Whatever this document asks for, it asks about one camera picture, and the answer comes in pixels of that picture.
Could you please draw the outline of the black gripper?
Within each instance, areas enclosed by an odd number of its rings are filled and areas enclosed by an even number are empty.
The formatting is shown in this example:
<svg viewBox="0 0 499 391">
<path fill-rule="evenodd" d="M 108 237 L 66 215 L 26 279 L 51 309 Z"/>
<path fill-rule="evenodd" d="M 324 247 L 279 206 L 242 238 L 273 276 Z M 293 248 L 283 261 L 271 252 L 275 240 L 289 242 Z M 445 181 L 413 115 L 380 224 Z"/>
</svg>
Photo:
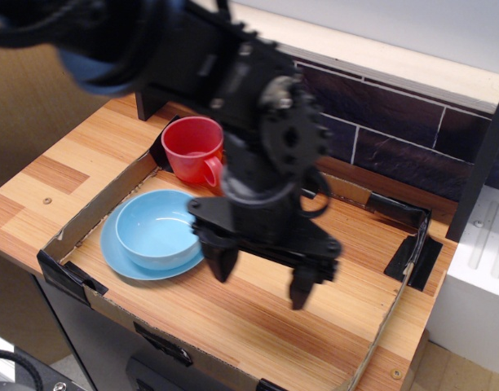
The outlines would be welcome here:
<svg viewBox="0 0 499 391">
<path fill-rule="evenodd" d="M 318 209 L 304 210 L 288 198 L 262 205 L 239 204 L 226 196 L 197 197 L 189 201 L 192 225 L 213 276 L 225 283 L 240 251 L 254 254 L 293 270 L 289 297 L 293 310 L 302 310 L 315 283 L 332 281 L 341 244 L 314 219 L 330 205 L 328 196 Z"/>
</svg>

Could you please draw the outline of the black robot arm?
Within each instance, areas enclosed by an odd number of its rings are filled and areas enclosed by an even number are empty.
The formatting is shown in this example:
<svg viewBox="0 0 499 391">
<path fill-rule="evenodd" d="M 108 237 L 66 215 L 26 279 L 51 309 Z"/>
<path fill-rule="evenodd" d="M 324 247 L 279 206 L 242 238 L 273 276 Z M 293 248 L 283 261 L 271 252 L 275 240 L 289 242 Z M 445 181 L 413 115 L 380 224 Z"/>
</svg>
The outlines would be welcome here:
<svg viewBox="0 0 499 391">
<path fill-rule="evenodd" d="M 222 195 L 188 206 L 216 279 L 242 251 L 288 266 L 296 310 L 333 279 L 340 244 L 300 202 L 304 191 L 330 193 L 316 169 L 330 133 L 291 58 L 234 23 L 227 2 L 0 1 L 0 47 L 41 44 L 84 90 L 174 101 L 221 124 Z"/>
</svg>

